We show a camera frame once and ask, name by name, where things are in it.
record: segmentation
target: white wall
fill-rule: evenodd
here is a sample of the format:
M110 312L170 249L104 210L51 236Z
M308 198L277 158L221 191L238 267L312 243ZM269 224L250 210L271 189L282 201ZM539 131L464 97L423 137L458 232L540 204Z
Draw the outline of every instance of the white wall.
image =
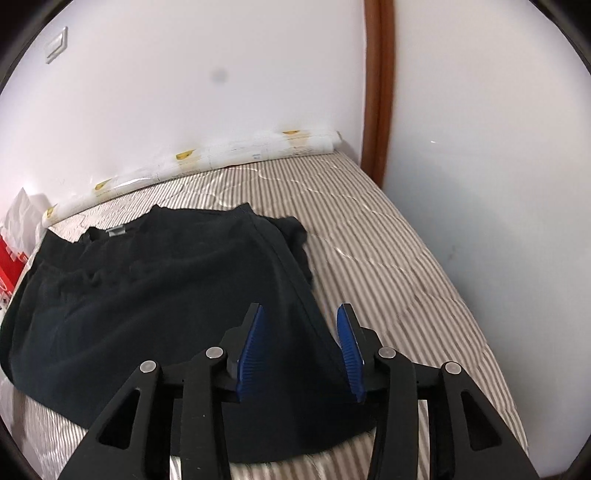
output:
M591 76L528 0L397 0L387 195L509 382L539 473L591 434Z
M364 68L361 0L74 0L0 95L0 214L262 130L333 128L357 158Z

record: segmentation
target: striped mattress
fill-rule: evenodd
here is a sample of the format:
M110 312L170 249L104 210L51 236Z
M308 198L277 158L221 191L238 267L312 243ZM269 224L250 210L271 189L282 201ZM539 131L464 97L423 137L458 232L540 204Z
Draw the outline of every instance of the striped mattress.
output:
M297 217L314 296L333 335L336 310L352 303L362 326L412 361L463 365L514 432L527 441L501 370L468 308L395 206L341 153L286 158L170 180L110 200L52 227L75 241L88 227L129 222L154 204L231 209L249 202L261 215ZM54 480L85 430L18 392L0 371L0 414L42 478ZM427 408L419 403L418 478L427 480ZM358 480L367 477L373 433L323 453L263 465L232 465L235 479ZM172 479L180 461L171 458Z

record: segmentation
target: red box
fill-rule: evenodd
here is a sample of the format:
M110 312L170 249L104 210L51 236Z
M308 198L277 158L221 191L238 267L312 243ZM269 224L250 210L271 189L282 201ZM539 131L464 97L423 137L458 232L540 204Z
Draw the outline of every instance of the red box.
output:
M12 296L23 268L25 264L18 257L13 259L4 238L0 236L0 291Z

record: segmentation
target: wooden door frame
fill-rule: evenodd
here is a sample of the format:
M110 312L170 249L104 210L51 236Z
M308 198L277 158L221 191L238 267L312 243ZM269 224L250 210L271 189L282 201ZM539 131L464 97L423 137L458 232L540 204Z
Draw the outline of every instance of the wooden door frame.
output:
M384 183L394 101L394 0L365 0L367 51L361 169Z

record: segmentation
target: light switch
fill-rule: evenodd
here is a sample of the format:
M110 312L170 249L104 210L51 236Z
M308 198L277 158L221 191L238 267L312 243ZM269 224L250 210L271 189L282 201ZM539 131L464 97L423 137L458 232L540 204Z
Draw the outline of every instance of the light switch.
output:
M45 45L45 63L51 63L56 57L63 52L68 46L68 27L64 27L62 31Z

